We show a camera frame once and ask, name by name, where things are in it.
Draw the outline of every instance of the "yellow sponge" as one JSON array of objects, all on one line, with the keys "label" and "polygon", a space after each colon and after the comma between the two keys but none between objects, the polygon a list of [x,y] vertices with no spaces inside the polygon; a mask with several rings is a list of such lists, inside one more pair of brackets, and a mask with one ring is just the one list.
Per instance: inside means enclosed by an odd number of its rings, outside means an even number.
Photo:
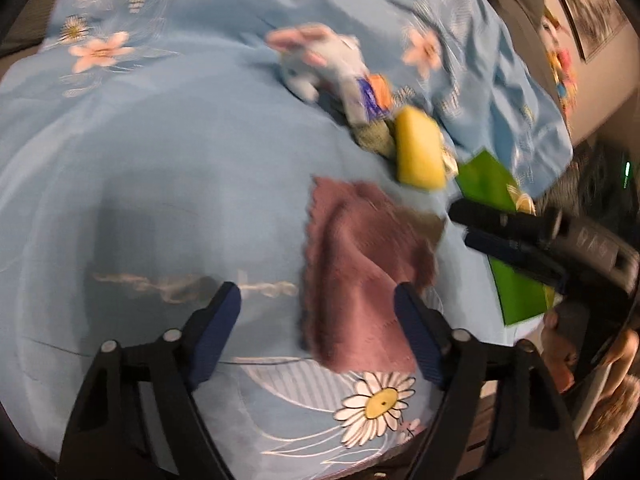
[{"label": "yellow sponge", "polygon": [[398,180],[426,190],[447,185],[442,160],[442,134],[426,113],[405,106],[396,116]]}]

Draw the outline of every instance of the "framed picture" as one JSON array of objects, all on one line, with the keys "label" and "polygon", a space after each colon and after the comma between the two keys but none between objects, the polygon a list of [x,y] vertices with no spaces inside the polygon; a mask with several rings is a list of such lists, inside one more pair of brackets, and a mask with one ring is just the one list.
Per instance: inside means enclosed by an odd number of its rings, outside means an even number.
[{"label": "framed picture", "polygon": [[616,0],[560,0],[574,32],[580,57],[589,61],[626,23]]}]

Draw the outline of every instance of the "green folder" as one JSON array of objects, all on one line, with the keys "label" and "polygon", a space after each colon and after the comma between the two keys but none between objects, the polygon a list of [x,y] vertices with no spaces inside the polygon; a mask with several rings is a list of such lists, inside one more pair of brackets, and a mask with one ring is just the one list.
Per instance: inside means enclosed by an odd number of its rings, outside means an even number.
[{"label": "green folder", "polygon": [[[507,186],[518,187],[511,173],[489,152],[483,151],[470,162],[460,165],[457,177],[462,194],[505,211],[516,211]],[[505,325],[544,314],[547,310],[548,288],[517,273],[513,267],[489,258]]]}]

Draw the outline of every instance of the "stuffed bunny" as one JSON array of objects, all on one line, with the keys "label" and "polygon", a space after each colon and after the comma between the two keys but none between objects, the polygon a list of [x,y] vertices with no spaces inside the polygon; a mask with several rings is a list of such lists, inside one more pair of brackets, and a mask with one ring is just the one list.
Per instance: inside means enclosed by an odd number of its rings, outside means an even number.
[{"label": "stuffed bunny", "polygon": [[364,78],[360,43],[354,36],[341,36],[321,23],[270,32],[266,43],[282,54],[282,78],[299,99],[318,100],[318,88],[329,85],[340,95],[341,82]]}]

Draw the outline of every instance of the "pink napkin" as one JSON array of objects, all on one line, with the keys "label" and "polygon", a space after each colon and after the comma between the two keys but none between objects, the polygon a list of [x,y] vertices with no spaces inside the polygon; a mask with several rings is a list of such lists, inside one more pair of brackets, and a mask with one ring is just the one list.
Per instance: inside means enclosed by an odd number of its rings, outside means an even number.
[{"label": "pink napkin", "polygon": [[373,184],[317,178],[308,226],[305,335],[336,373],[415,371],[394,314],[394,290],[433,285],[430,242]]}]

